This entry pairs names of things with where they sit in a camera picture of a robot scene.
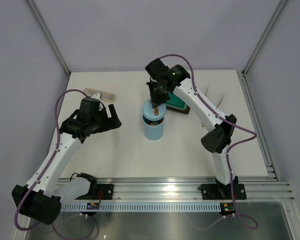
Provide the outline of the aluminium frame post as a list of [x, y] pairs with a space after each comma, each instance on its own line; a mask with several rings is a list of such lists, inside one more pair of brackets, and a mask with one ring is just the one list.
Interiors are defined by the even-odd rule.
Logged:
[[273, 11], [265, 29], [263, 30], [255, 48], [253, 49], [252, 54], [250, 55], [247, 63], [245, 64], [245, 67], [242, 70], [242, 76], [246, 77], [255, 63], [258, 55], [260, 54], [263, 46], [266, 44], [270, 34], [272, 33], [277, 21], [279, 20], [281, 14], [283, 13], [286, 5], [289, 3], [289, 0], [280, 0], [279, 3], [277, 4], [275, 10]]
[[51, 31], [49, 30], [49, 27], [48, 27], [46, 21], [44, 20], [43, 15], [41, 14], [41, 11], [39, 10], [39, 7], [37, 6], [37, 4], [34, 0], [25, 0], [24, 2], [27, 5], [27, 7], [29, 8], [35, 21], [37, 22], [37, 25], [38, 25], [40, 31], [42, 32], [43, 36], [45, 37], [50, 49], [52, 50], [52, 53], [54, 54], [56, 60], [58, 61], [60, 67], [62, 68], [62, 70], [66, 74], [66, 76], [69, 78], [71, 75], [71, 71], [70, 71], [58, 45], [56, 44], [56, 41], [53, 38], [53, 35], [52, 35]]

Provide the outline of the aluminium front rail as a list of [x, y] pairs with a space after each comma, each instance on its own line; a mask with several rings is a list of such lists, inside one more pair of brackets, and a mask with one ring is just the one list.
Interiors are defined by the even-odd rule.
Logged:
[[[201, 202], [198, 187], [213, 184], [206, 177], [99, 178], [99, 184], [113, 184], [113, 200], [118, 202]], [[245, 202], [294, 202], [290, 184], [284, 181], [245, 178]]]

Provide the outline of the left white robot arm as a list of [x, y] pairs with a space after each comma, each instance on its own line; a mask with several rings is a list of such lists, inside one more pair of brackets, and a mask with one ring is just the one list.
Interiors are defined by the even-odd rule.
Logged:
[[122, 126], [115, 106], [112, 103], [104, 105], [105, 100], [102, 91], [96, 91], [91, 96], [86, 94], [79, 108], [62, 124], [56, 125], [56, 144], [38, 170], [23, 186], [13, 188], [11, 194], [16, 205], [14, 224], [19, 230], [23, 229], [18, 224], [19, 214], [50, 225], [62, 207], [73, 200], [103, 197], [98, 179], [87, 173], [80, 173], [62, 187], [57, 187], [57, 183], [72, 156], [88, 137]]

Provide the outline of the dark square teal plate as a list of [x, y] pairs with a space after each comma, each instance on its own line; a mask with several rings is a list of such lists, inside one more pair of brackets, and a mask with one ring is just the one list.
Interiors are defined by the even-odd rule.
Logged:
[[168, 93], [169, 100], [166, 102], [166, 108], [168, 110], [188, 115], [190, 112], [190, 107], [175, 94]]

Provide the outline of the light blue cup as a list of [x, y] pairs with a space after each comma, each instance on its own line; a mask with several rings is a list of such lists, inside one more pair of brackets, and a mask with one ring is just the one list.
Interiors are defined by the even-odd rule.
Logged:
[[143, 133], [144, 136], [151, 141], [159, 140], [164, 134], [164, 118], [156, 121], [161, 121], [159, 125], [149, 125], [150, 122], [155, 122], [152, 120], [146, 119], [144, 116], [143, 119]]

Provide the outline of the metal tongs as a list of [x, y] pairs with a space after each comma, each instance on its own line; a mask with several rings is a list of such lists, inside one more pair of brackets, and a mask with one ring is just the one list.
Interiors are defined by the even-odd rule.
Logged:
[[207, 87], [205, 91], [205, 96], [209, 99], [209, 101], [217, 108], [220, 107], [223, 99], [226, 95], [225, 90], [220, 90], [218, 88]]

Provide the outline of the right aluminium frame post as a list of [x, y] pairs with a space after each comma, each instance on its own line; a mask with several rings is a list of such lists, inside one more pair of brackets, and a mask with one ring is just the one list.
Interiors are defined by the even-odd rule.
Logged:
[[279, 20], [281, 14], [283, 13], [286, 5], [289, 3], [289, 0], [280, 0], [279, 3], [277, 4], [275, 10], [273, 11], [265, 29], [263, 30], [255, 48], [253, 49], [252, 54], [250, 55], [247, 63], [245, 64], [245, 67], [242, 70], [242, 76], [246, 77], [255, 63], [258, 55], [260, 54], [263, 46], [266, 44], [270, 34], [272, 33], [277, 21]]

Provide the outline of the left aluminium frame post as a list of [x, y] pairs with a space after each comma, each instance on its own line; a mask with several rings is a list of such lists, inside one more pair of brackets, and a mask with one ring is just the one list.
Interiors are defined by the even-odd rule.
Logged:
[[58, 61], [60, 67], [62, 68], [62, 70], [66, 74], [66, 76], [69, 78], [71, 75], [71, 71], [70, 71], [58, 45], [56, 44], [56, 41], [53, 38], [53, 35], [52, 35], [51, 31], [49, 30], [49, 27], [48, 27], [46, 21], [44, 20], [43, 15], [41, 14], [41, 11], [39, 10], [39, 7], [37, 6], [37, 4], [34, 0], [25, 0], [24, 2], [27, 5], [27, 7], [29, 8], [35, 21], [37, 22], [37, 25], [38, 25], [40, 31], [42, 32], [43, 36], [45, 37], [50, 49], [52, 50], [52, 53], [54, 54], [56, 60]]

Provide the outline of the brown lid handle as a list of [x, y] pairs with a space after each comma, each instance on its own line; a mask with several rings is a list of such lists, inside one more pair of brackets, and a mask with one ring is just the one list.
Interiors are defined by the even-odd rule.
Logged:
[[154, 107], [154, 115], [155, 115], [155, 116], [158, 116], [158, 115], [159, 115], [159, 109], [158, 109], [157, 106]]

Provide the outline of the light blue lid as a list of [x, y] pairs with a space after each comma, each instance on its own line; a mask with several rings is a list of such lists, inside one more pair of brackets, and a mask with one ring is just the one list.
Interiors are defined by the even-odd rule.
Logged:
[[150, 120], [150, 121], [158, 121], [165, 117], [167, 108], [165, 104], [161, 104], [158, 107], [158, 116], [154, 114], [154, 107], [151, 104], [151, 100], [147, 99], [144, 104], [142, 105], [142, 115]]

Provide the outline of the beige chopstick case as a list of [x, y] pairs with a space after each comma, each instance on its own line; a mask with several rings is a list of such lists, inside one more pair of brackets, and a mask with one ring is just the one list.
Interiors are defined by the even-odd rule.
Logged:
[[106, 101], [109, 103], [113, 103], [115, 101], [116, 95], [110, 92], [98, 90], [98, 89], [92, 89], [92, 88], [85, 88], [83, 90], [88, 96], [101, 100]]

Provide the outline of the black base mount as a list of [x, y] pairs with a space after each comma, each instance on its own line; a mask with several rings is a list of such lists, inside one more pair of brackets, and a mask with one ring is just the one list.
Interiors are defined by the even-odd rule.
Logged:
[[245, 185], [239, 183], [237, 176], [233, 179], [232, 186], [230, 183], [224, 185], [216, 179], [215, 183], [201, 184], [197, 189], [203, 200], [232, 200], [232, 195], [235, 200], [247, 199]]
[[76, 178], [86, 179], [90, 186], [86, 194], [76, 198], [76, 200], [112, 200], [114, 185], [110, 183], [98, 183], [98, 179], [87, 173], [73, 173], [70, 181]]

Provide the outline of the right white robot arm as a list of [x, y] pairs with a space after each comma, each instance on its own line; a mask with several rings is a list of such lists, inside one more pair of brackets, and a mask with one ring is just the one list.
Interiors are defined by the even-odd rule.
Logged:
[[204, 200], [245, 200], [245, 187], [231, 168], [227, 147], [237, 122], [236, 117], [226, 115], [214, 106], [195, 86], [194, 72], [187, 71], [177, 64], [171, 68], [160, 58], [151, 61], [146, 67], [150, 80], [147, 82], [152, 107], [157, 108], [170, 100], [169, 93], [174, 94], [197, 115], [207, 130], [201, 138], [202, 146], [211, 153], [215, 167], [215, 183], [202, 184]]

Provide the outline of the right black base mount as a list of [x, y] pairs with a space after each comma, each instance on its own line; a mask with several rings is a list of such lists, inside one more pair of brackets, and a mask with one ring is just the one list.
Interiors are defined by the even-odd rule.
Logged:
[[233, 179], [232, 186], [230, 183], [224, 185], [216, 179], [215, 183], [201, 184], [197, 189], [203, 200], [232, 200], [232, 195], [235, 200], [247, 199], [245, 185], [239, 183], [237, 176]]

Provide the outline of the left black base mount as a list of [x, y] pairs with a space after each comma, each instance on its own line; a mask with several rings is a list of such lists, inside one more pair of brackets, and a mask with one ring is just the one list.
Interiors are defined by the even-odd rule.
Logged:
[[76, 178], [86, 179], [90, 186], [86, 194], [76, 198], [76, 200], [112, 200], [114, 185], [110, 183], [98, 183], [98, 179], [87, 173], [73, 173], [70, 181]]

